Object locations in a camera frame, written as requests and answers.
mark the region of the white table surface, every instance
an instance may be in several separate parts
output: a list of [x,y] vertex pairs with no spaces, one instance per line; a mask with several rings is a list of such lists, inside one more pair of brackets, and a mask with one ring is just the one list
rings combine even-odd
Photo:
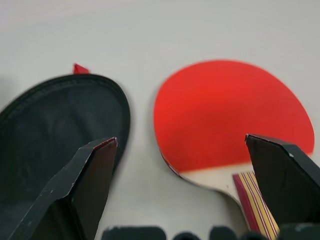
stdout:
[[[2,0],[0,108],[73,63],[117,81],[132,122],[96,240],[113,225],[158,225],[168,239],[211,226],[246,230],[236,204],[176,177],[153,131],[157,89],[178,69],[236,59],[292,89],[320,134],[320,2],[315,0]],[[314,161],[319,165],[316,138]]]

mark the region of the red paddle face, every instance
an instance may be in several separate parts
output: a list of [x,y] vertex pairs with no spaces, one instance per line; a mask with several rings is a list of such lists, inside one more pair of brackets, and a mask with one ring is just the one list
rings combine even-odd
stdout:
[[238,61],[190,65],[160,88],[154,106],[159,148],[178,172],[250,162],[247,133],[314,149],[311,121],[296,96],[265,70]]

